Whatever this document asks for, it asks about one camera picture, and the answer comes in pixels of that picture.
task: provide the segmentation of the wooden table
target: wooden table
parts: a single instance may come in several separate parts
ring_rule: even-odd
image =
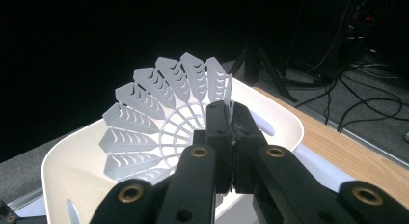
[[[369,182],[382,188],[409,209],[409,170],[336,132],[262,89],[255,89],[281,104],[301,120],[305,129],[303,145],[356,180]]]

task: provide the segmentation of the dark background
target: dark background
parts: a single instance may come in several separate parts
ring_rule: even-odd
[[[157,57],[240,52],[245,0],[0,0],[0,162],[101,118]]]

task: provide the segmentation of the wooden surface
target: wooden surface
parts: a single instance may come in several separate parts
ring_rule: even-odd
[[[296,115],[303,123],[302,144],[359,181],[374,184],[409,209],[409,170],[255,88]]]

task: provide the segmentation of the black background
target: black background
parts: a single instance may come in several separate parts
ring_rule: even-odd
[[[157,57],[233,60],[246,0],[0,0],[0,161],[101,118]]]

